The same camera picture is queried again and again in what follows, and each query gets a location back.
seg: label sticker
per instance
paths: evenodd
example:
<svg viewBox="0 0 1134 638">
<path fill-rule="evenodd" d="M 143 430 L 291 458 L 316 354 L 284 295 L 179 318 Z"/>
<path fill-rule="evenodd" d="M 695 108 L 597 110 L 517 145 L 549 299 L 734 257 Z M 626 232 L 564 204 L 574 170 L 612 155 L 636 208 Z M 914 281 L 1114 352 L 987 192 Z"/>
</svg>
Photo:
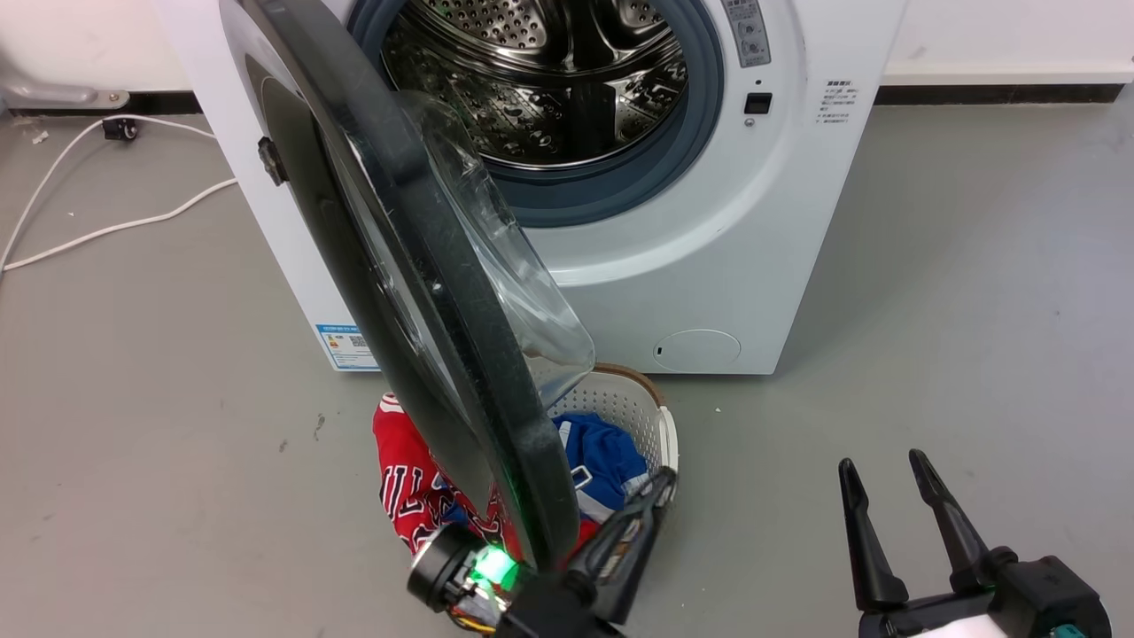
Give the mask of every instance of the label sticker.
<svg viewBox="0 0 1134 638">
<path fill-rule="evenodd" d="M 319 324 L 319 339 L 331 355 L 339 371 L 380 371 L 374 356 L 370 354 L 366 340 L 357 326 L 327 326 Z"/>
<path fill-rule="evenodd" d="M 815 124 L 847 124 L 861 91 L 849 79 L 828 79 L 815 112 Z"/>
<path fill-rule="evenodd" d="M 741 68 L 771 63 L 772 54 L 768 51 L 768 32 L 764 31 L 764 16 L 760 12 L 760 2 L 721 1 L 728 12 L 728 22 L 733 25 L 733 39 L 736 41 L 736 52 L 741 57 Z"/>
</svg>

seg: wire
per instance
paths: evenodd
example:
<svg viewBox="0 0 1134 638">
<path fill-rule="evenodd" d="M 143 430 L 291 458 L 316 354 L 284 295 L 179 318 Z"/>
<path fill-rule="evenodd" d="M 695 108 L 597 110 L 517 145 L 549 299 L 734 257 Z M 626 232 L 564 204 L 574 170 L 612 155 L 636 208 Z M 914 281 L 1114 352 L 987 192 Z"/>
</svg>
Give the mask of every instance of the wire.
<svg viewBox="0 0 1134 638">
<path fill-rule="evenodd" d="M 91 239 L 94 239 L 96 237 L 101 237 L 103 235 L 113 232 L 116 230 L 125 230 L 126 228 L 134 228 L 136 226 L 144 226 L 146 223 L 154 223 L 156 221 L 164 221 L 167 219 L 172 219 L 172 218 L 177 216 L 178 214 L 180 214 L 180 213 L 185 212 L 186 210 L 188 210 L 193 204 L 195 204 L 195 203 L 200 202 L 201 199 L 205 198 L 206 196 L 211 195 L 212 193 L 215 193 L 217 190 L 219 190 L 221 188 L 225 188 L 226 186 L 231 186 L 232 184 L 236 184 L 236 179 L 227 179 L 225 181 L 221 181 L 220 184 L 215 184 L 215 185 L 206 188 L 201 194 L 198 194 L 197 196 L 193 197 L 192 199 L 185 202 L 184 204 L 181 204 L 179 207 L 177 207 L 172 212 L 169 212 L 169 213 L 166 213 L 166 214 L 160 214 L 158 216 L 150 216 L 147 219 L 139 219 L 137 221 L 129 221 L 127 223 L 119 223 L 117 226 L 111 226 L 110 228 L 103 228 L 102 230 L 98 230 L 95 232 L 91 232 L 90 235 L 79 237 L 78 239 L 74 239 L 71 241 L 67 241 L 66 244 L 64 244 L 61 246 L 56 246 L 56 247 L 53 247 L 53 248 L 51 248 L 49 250 L 44 250 L 44 252 L 42 252 L 42 253 L 40 253 L 40 254 L 35 255 L 35 256 L 31 256 L 28 258 L 24 258 L 24 260 L 17 261 L 16 263 L 9 264 L 8 263 L 8 257 L 11 256 L 11 250 L 12 250 L 12 248 L 16 247 L 16 241 L 19 239 L 19 233 L 24 229 L 24 223 L 27 221 L 28 215 L 32 212 L 32 207 L 35 205 L 35 199 L 37 199 L 40 197 L 40 193 L 43 190 L 43 186 L 45 186 L 46 182 L 48 182 L 48 180 L 51 179 L 51 176 L 54 175 L 56 169 L 59 168 L 59 163 L 64 160 L 65 156 L 67 156 L 67 153 L 69 153 L 71 151 L 71 148 L 74 148 L 75 145 L 78 144 L 79 139 L 82 139 L 83 137 L 85 137 L 92 130 L 94 130 L 96 128 L 100 128 L 102 126 L 103 121 L 112 120 L 112 119 L 136 119 L 136 120 L 141 120 L 141 121 L 152 121 L 154 124 L 161 124 L 161 125 L 164 125 L 164 126 L 170 126 L 172 128 L 180 128 L 180 129 L 184 129 L 184 130 L 189 130 L 189 131 L 196 133 L 198 135 L 204 135 L 205 137 L 209 137 L 210 139 L 215 139 L 217 138 L 217 136 L 213 135 L 212 133 L 209 133 L 208 130 L 202 130 L 201 128 L 196 128 L 196 127 L 189 126 L 187 124 L 178 124 L 176 121 L 169 121 L 169 120 L 159 119 L 159 118 L 155 118 L 155 117 L 146 117 L 146 116 L 141 116 L 141 114 L 112 114 L 112 116 L 108 116 L 108 117 L 104 117 L 104 118 L 100 119 L 99 121 L 92 124 L 91 126 L 87 126 L 86 128 L 83 129 L 82 133 L 79 133 L 77 136 L 75 136 L 75 138 L 71 139 L 69 144 L 67 144 L 67 147 L 64 148 L 64 152 L 59 153 L 59 156 L 56 158 L 54 162 L 52 162 L 51 168 L 48 169 L 48 173 L 43 176 L 43 179 L 40 181 L 40 185 L 35 187 L 35 192 L 32 193 L 32 198 L 28 199 L 27 205 L 24 206 L 24 212 L 20 213 L 19 220 L 16 221 L 16 229 L 12 230 L 11 237 L 8 238 L 8 245 L 5 247 L 3 254 L 0 254 L 0 279 L 3 278 L 3 273 L 6 271 L 8 271 L 8 270 L 14 270 L 16 267 L 20 267 L 20 266 L 27 265 L 29 263 L 35 263 L 36 261 L 40 261 L 41 258 L 46 258 L 46 257 L 49 257 L 49 256 L 51 256 L 53 254 L 58 254 L 58 253 L 64 252 L 66 249 L 73 248 L 73 247 L 75 247 L 75 246 L 77 246 L 79 244 L 86 243 L 86 241 L 88 241 Z"/>
<path fill-rule="evenodd" d="M 460 629 L 464 629 L 465 631 L 475 631 L 476 633 L 481 633 L 483 636 L 492 636 L 493 633 L 496 633 L 496 628 L 489 627 L 486 624 L 481 624 L 480 622 L 476 622 L 472 618 L 466 616 L 459 612 L 449 610 L 447 615 L 449 616 L 449 620 L 451 620 L 454 624 L 456 624 Z"/>
<path fill-rule="evenodd" d="M 23 267 L 25 265 L 31 265 L 31 264 L 35 263 L 36 261 L 40 261 L 41 258 L 46 258 L 46 257 L 49 257 L 49 256 L 51 256 L 53 254 L 58 254 L 58 253 L 61 253 L 61 252 L 64 252 L 66 249 L 70 249 L 70 248 L 75 247 L 75 246 L 77 246 L 79 244 L 85 244 L 85 243 L 90 241 L 91 239 L 95 239 L 95 238 L 101 237 L 103 235 L 109 235 L 111 232 L 116 232 L 118 230 L 125 230 L 127 228 L 135 228 L 137 226 L 145 226 L 146 223 L 155 223 L 158 221 L 166 221 L 167 219 L 172 219 L 172 218 L 177 216 L 178 214 L 181 214 L 186 210 L 193 207 L 193 204 L 200 202 L 201 199 L 208 197 L 209 195 L 215 193 L 217 190 L 220 190 L 221 188 L 225 188 L 227 186 L 231 186 L 234 184 L 236 184 L 236 179 L 235 178 L 234 179 L 226 179 L 225 181 L 221 181 L 220 184 L 213 184 L 212 186 L 205 188 L 201 193 L 197 193 L 192 199 L 189 199 L 189 201 L 185 202 L 184 204 L 177 206 L 171 212 L 167 212 L 166 214 L 158 214 L 155 216 L 147 216 L 145 219 L 138 219 L 138 220 L 135 220 L 135 221 L 127 221 L 125 223 L 119 223 L 117 226 L 111 226 L 109 228 L 103 228 L 102 230 L 96 230 L 94 232 L 91 232 L 90 235 L 84 235 L 84 236 L 82 236 L 82 237 L 79 237 L 77 239 L 71 239 L 71 240 L 67 241 L 66 244 L 56 246 L 56 247 L 53 247 L 51 249 L 43 250 L 43 252 L 41 252 L 37 255 L 29 256 L 27 258 L 22 258 L 19 261 L 14 261 L 12 263 L 9 263 L 8 265 L 5 265 L 3 266 L 3 271 L 7 272 L 8 270 L 15 270 L 17 267 Z"/>
</svg>

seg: gray bracket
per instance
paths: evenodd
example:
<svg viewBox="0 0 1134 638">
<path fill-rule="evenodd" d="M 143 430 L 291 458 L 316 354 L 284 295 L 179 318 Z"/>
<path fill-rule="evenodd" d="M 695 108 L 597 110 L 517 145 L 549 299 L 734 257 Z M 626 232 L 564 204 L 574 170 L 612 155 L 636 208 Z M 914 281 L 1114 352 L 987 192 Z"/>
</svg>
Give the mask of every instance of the gray bracket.
<svg viewBox="0 0 1134 638">
<path fill-rule="evenodd" d="M 0 53 L 0 97 L 9 109 L 120 109 L 130 94 L 37 82 Z"/>
</svg>

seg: white plastic basket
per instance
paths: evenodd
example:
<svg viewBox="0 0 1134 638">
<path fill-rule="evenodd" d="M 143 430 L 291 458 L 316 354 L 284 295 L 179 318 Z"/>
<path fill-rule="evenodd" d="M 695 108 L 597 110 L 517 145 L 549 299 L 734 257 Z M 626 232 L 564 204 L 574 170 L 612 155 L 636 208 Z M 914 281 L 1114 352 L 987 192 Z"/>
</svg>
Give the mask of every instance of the white plastic basket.
<svg viewBox="0 0 1134 638">
<path fill-rule="evenodd" d="M 548 415 L 594 412 L 631 434 L 651 473 L 661 466 L 677 470 L 677 429 L 663 402 L 661 392 L 643 375 L 599 364 Z"/>
</svg>

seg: front-loading washing machine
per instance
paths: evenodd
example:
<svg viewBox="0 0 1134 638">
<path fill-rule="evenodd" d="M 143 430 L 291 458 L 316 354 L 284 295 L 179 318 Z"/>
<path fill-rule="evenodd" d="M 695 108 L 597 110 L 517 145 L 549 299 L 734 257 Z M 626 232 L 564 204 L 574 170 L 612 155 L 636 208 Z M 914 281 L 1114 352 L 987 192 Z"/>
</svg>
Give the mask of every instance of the front-loading washing machine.
<svg viewBox="0 0 1134 638">
<path fill-rule="evenodd" d="M 337 369 L 374 369 L 341 281 L 265 171 L 234 27 L 214 1 L 154 2 L 322 349 Z M 340 28 L 319 37 L 342 54 L 320 63 L 361 51 L 371 69 L 342 91 L 373 80 L 454 110 L 600 360 L 775 371 L 905 0 L 324 2 Z"/>
<path fill-rule="evenodd" d="M 383 493 L 443 473 L 552 568 L 548 409 L 596 358 L 772 372 L 903 0 L 155 2 L 322 348 L 438 463 Z"/>
</svg>

